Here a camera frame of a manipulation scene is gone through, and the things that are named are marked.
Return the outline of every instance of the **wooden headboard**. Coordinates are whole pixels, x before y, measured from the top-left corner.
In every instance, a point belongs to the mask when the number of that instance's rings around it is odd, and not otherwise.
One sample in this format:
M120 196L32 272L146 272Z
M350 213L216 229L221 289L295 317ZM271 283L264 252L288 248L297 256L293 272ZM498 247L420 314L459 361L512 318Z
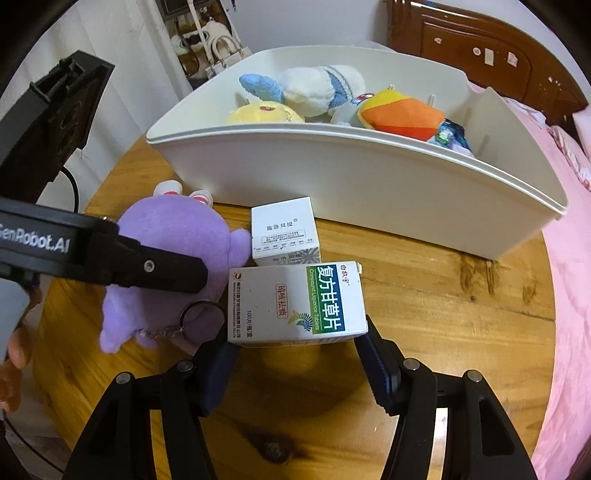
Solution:
M464 70L578 139L572 113L588 104L579 85L544 46L501 20L428 0L390 0L389 46Z

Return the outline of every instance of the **purple plush toy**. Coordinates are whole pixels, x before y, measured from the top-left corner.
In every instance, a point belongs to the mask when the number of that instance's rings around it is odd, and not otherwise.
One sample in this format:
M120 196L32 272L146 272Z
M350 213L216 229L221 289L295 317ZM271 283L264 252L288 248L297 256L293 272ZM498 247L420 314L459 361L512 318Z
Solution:
M178 326L182 310L194 300L218 301L231 268L243 267L251 254L251 236L243 229L230 230L211 207L181 195L149 197L132 205L119 220L119 233L139 240L148 247L200 257L209 275L198 294L150 290L147 288L107 287L103 303L103 330L100 347L115 353L133 336L147 347L156 342L137 333ZM222 312L215 307L193 307L185 318L185 336L174 339L188 353L213 339L223 324Z

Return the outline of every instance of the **round wooden table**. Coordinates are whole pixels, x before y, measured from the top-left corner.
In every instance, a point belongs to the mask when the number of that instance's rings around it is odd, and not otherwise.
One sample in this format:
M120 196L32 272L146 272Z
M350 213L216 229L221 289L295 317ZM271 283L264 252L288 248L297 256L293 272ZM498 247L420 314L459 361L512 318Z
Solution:
M162 180L176 178L144 140L120 159L86 209L116 219ZM249 209L218 205L231 228ZM340 223L317 221L324 261L363 265L367 313L380 333L433 371L478 369L531 454L544 418L554 362L554 296L539 233L500 261ZM34 375L50 415L73 447L107 385L121 371L164 372L184 354L128 342L100 351L102 287L54 280L34 352ZM440 411L430 478L440 475L446 412ZM220 480L380 478L396 419L378 407L353 342L243 349L221 407L203 431ZM158 416L152 419L160 479L170 477ZM260 454L279 440L288 461Z

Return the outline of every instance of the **medicine box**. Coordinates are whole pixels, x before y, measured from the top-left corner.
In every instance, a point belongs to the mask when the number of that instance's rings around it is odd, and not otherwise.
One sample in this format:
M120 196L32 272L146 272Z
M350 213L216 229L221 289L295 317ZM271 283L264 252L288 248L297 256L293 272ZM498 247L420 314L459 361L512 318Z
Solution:
M228 341L242 346L347 340L368 331L356 262L230 270Z
M320 263L309 197L252 209L252 257L260 267Z

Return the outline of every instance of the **pink bed sheet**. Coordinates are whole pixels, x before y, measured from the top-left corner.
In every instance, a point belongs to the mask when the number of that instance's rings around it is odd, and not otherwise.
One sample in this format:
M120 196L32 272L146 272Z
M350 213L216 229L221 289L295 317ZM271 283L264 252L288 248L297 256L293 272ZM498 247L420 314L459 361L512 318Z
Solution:
M569 199L567 215L543 230L554 283L556 354L532 462L539 480L578 479L589 467L585 455L571 469L591 436L591 192L548 131L513 110L544 150Z

